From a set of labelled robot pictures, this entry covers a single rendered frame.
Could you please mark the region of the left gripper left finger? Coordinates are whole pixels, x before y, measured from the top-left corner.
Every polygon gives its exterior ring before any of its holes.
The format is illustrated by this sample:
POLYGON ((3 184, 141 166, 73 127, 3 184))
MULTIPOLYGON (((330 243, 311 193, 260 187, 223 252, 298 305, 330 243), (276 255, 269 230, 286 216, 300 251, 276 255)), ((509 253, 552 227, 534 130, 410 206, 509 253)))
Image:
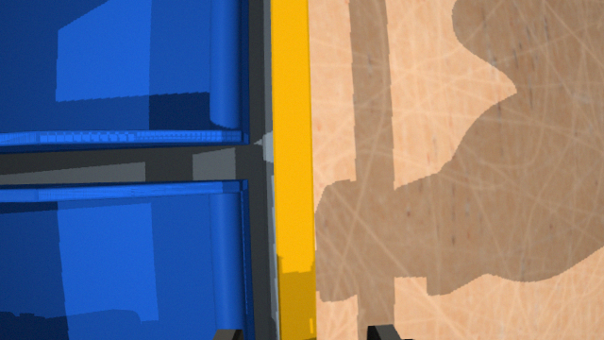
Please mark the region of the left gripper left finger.
POLYGON ((244 340, 243 330, 218 329, 212 340, 244 340))

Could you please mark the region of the grey shelf rack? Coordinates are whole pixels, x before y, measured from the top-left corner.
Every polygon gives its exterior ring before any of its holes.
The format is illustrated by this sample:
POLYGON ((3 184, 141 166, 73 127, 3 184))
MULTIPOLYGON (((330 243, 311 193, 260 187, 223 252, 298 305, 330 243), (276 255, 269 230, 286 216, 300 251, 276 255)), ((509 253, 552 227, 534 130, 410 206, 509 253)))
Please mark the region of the grey shelf rack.
POLYGON ((249 118, 247 145, 1 154, 0 185, 248 179, 255 339, 279 340, 271 0, 249 0, 249 118))

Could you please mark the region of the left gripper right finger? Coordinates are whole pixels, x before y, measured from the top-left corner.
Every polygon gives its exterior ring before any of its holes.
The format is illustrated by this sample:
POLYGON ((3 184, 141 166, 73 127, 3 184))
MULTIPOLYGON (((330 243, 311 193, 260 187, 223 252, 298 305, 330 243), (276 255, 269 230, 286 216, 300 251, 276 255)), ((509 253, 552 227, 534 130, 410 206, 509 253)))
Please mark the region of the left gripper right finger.
POLYGON ((401 339, 393 324, 368 326, 367 340, 413 340, 401 339))

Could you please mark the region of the yellow bar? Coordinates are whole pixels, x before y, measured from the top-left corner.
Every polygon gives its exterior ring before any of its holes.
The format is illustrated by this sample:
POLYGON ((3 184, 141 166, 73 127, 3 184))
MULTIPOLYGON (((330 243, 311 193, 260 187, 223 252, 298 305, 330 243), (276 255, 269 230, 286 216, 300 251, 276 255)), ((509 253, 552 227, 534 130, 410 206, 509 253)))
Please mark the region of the yellow bar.
POLYGON ((271 0, 279 340, 317 340, 309 0, 271 0))

